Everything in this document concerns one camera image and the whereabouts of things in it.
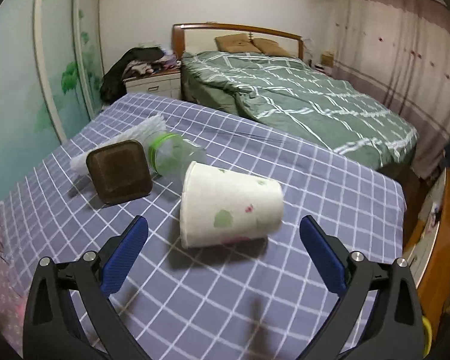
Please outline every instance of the blue checkered bedsheet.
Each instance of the blue checkered bedsheet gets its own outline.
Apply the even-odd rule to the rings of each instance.
[[[104,207],[89,176],[70,170],[70,158],[157,113],[170,130],[206,147],[209,164],[277,179],[285,200],[281,229],[268,240],[184,250],[179,191],[161,178],[146,198]],[[114,103],[0,204],[4,257],[22,293],[41,257],[74,260],[144,216],[150,237],[110,300],[157,360],[294,359],[337,300],[300,242],[298,224],[308,214],[349,250],[380,262],[401,255],[404,197],[394,181],[267,126],[148,94]],[[78,293],[72,298],[101,347]],[[372,303],[369,296],[346,348],[358,340]]]

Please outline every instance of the plastic bottle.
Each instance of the plastic bottle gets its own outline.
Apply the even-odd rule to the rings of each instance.
[[[183,185],[192,161],[206,164],[207,152],[200,145],[170,132],[154,137],[148,150],[148,161],[156,173]]]

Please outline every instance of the green bedding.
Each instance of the green bedding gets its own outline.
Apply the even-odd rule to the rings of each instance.
[[[190,82],[202,86],[193,88],[201,104],[233,114],[236,107],[240,116],[372,169],[403,162],[418,139],[412,125],[376,100],[298,59],[206,51],[186,52],[182,63]]]

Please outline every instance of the pile of clothes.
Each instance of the pile of clothes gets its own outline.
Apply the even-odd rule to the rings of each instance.
[[[105,104],[113,104],[127,94],[123,80],[147,77],[177,67],[176,55],[162,46],[132,48],[104,75],[100,97]]]

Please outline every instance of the white paper cup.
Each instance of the white paper cup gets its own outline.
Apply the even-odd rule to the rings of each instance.
[[[265,238],[278,230],[284,213],[276,180],[192,162],[180,208],[184,248]]]

